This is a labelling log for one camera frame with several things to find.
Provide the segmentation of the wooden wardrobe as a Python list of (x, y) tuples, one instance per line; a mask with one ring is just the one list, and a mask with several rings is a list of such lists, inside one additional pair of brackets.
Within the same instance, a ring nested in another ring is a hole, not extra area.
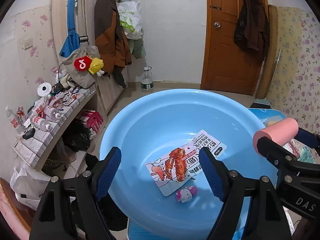
[(101, 108), (108, 113), (124, 89), (112, 75), (88, 71), (90, 61), (100, 56), (94, 34), (96, 1), (52, 0), (52, 26), (59, 65), (67, 71), (59, 80), (95, 88)]

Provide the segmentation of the white plastic bag on floor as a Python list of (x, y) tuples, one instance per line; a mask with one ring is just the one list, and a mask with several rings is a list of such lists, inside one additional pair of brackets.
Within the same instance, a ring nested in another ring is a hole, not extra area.
[(20, 163), (14, 167), (10, 187), (18, 202), (36, 211), (50, 180), (51, 177), (42, 171), (36, 171), (26, 163)]

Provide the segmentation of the folding table with scenic print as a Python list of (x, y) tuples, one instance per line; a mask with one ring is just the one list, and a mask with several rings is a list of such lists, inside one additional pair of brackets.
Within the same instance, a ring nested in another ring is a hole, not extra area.
[[(249, 110), (257, 116), (260, 121), (267, 126), (269, 122), (281, 121), (286, 118), (286, 116), (276, 109), (260, 109), (260, 108), (249, 108)], [(153, 233), (148, 232), (147, 230), (138, 226), (131, 219), (127, 223), (127, 239), (165, 239), (163, 237), (154, 235)]]

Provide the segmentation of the pink cylindrical bottle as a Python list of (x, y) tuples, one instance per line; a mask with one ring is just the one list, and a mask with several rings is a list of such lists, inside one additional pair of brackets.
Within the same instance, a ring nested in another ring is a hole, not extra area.
[(285, 118), (257, 131), (253, 135), (253, 147), (255, 151), (261, 155), (258, 151), (258, 140), (260, 138), (267, 137), (278, 145), (284, 146), (297, 135), (298, 130), (299, 126), (295, 119)]

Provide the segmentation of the hello kitty small toy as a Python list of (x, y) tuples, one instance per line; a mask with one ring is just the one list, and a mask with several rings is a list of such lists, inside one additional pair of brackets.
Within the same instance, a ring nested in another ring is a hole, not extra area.
[(180, 203), (186, 203), (192, 200), (198, 193), (196, 186), (187, 186), (176, 192), (176, 200)]

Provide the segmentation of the white tape roll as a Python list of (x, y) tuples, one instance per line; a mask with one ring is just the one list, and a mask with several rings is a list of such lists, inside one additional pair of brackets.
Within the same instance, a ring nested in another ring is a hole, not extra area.
[(37, 94), (40, 97), (49, 95), (51, 91), (52, 91), (52, 85), (48, 82), (44, 82), (40, 84), (37, 88)]

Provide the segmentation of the brown wooden door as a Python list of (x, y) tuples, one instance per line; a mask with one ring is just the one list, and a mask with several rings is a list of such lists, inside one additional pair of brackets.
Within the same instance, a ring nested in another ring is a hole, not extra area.
[(201, 88), (253, 95), (261, 64), (234, 43), (242, 0), (207, 0)]

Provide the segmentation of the light blue plastic basin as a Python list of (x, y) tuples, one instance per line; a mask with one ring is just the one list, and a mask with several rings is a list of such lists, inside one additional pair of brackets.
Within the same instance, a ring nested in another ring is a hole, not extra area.
[(199, 151), (230, 170), (277, 180), (276, 168), (257, 154), (253, 135), (263, 123), (245, 106), (212, 92), (172, 89), (146, 95), (122, 109), (100, 146), (121, 163), (110, 196), (131, 222), (168, 239), (207, 238), (222, 207), (206, 180)]

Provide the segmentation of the crayfish snack packet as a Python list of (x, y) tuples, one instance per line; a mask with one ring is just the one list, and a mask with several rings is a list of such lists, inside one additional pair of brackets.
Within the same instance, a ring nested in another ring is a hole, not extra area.
[(207, 147), (216, 159), (219, 159), (227, 149), (224, 143), (205, 130), (201, 130), (186, 144), (145, 164), (163, 196), (171, 195), (202, 172), (199, 152), (203, 147)]

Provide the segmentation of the cotton swab bag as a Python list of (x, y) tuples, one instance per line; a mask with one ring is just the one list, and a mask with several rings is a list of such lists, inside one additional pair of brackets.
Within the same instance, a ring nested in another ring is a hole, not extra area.
[(310, 148), (296, 139), (290, 140), (283, 148), (291, 152), (298, 161), (311, 164), (315, 163)]

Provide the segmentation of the pale green hanging garment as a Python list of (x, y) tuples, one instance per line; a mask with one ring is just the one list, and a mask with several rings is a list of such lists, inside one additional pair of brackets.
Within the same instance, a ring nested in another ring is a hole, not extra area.
[(120, 25), (129, 43), (131, 54), (136, 59), (146, 56), (143, 44), (142, 6), (141, 2), (116, 0), (120, 15)]

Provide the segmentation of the white green plastic bag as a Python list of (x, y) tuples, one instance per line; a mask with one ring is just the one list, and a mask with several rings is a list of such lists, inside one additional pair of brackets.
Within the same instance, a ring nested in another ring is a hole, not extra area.
[(117, 3), (120, 25), (128, 39), (139, 40), (142, 32), (142, 7), (141, 2), (128, 1)]

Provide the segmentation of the green broom with dustpan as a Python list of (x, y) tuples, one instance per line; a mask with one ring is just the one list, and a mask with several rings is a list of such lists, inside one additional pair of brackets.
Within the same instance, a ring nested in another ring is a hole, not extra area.
[(271, 103), (267, 100), (267, 95), (272, 85), (278, 64), (282, 55), (282, 49), (277, 51), (274, 59), (269, 58), (264, 66), (263, 74), (256, 94), (256, 98), (250, 108), (271, 109)]

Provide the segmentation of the brown orange hanging jacket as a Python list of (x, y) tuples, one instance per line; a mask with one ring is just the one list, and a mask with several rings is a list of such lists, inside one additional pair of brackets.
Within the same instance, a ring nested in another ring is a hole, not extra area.
[(103, 72), (110, 75), (130, 65), (131, 51), (122, 26), (116, 0), (97, 0), (94, 6), (95, 45), (103, 60)]

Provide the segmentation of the cluttered side shelf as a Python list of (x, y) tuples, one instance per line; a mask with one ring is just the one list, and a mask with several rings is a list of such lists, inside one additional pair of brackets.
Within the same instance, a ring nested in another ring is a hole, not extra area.
[(50, 123), (49, 131), (45, 132), (36, 128), (34, 136), (27, 140), (19, 135), (12, 145), (14, 152), (29, 167), (37, 171), (42, 170), (54, 146), (68, 126), (87, 109), (98, 111), (103, 116), (103, 120), (106, 121), (105, 109), (100, 98), (100, 89), (96, 84), (83, 90), (81, 98), (67, 108), (67, 114), (59, 122)]

